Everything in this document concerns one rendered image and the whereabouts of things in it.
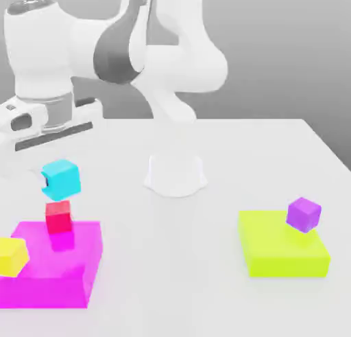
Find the small purple cube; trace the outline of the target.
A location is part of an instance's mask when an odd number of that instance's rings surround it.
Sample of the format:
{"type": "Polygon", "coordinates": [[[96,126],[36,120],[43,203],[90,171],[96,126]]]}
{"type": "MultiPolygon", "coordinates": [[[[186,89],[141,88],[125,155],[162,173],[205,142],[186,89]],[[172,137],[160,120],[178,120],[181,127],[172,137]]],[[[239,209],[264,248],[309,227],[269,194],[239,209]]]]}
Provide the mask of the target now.
{"type": "Polygon", "coordinates": [[[321,212],[322,207],[319,204],[300,197],[289,205],[286,223],[303,233],[308,233],[318,225],[321,212]]]}

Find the small yellow cube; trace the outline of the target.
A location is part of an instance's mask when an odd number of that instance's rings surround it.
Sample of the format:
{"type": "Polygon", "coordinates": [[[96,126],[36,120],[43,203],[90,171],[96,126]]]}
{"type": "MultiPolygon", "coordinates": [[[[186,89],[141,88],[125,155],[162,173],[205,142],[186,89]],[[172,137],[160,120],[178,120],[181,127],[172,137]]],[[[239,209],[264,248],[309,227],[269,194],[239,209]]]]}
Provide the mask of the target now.
{"type": "Polygon", "coordinates": [[[0,277],[17,277],[28,262],[29,253],[24,239],[0,237],[0,277]]]}

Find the large magenta box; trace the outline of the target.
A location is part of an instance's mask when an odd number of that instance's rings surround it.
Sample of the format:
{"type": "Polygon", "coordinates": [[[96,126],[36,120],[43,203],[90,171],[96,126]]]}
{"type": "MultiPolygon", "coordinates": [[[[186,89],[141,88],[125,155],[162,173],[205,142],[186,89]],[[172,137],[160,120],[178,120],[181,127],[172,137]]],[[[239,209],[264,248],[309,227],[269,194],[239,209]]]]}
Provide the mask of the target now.
{"type": "Polygon", "coordinates": [[[49,234],[44,222],[20,222],[29,262],[17,277],[0,277],[0,309],[86,308],[103,252],[99,222],[74,222],[49,234]]]}

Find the small cyan cube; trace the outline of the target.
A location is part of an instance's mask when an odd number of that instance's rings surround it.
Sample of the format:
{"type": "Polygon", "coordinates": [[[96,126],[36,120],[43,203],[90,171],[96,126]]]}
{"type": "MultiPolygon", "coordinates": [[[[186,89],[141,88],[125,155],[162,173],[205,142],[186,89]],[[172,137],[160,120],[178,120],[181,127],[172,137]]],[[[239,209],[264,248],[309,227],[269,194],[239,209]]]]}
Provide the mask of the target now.
{"type": "Polygon", "coordinates": [[[43,166],[41,174],[46,186],[43,194],[54,201],[61,201],[81,192],[80,171],[76,164],[60,159],[43,166]]]}

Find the large lime box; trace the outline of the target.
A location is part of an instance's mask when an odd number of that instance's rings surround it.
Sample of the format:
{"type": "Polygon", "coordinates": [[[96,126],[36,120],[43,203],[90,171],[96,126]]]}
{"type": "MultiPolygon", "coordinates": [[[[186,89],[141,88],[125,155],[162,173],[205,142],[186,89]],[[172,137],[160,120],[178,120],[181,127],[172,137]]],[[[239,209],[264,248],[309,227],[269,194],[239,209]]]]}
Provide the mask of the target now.
{"type": "Polygon", "coordinates": [[[330,254],[317,231],[286,223],[286,211],[240,211],[238,232],[250,277],[325,277],[330,254]]]}

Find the small red cube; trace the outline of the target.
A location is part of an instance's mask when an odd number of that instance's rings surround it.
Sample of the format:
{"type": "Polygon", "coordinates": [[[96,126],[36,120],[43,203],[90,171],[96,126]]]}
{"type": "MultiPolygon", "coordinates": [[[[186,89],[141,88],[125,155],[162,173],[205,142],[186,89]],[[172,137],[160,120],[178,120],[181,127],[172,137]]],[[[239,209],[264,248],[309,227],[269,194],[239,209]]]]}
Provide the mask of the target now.
{"type": "Polygon", "coordinates": [[[51,235],[72,231],[70,201],[63,200],[47,203],[45,207],[45,222],[51,235]]]}

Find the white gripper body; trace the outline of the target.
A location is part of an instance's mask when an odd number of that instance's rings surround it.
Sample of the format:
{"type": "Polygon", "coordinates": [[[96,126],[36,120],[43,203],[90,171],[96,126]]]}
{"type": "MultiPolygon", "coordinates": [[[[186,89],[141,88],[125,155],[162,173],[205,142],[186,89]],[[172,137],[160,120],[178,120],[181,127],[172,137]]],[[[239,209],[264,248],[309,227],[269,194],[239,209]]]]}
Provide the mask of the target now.
{"type": "Polygon", "coordinates": [[[42,166],[64,156],[76,139],[92,130],[93,122],[87,121],[58,132],[41,133],[31,128],[12,132],[7,121],[0,121],[0,178],[38,173],[42,166]]]}

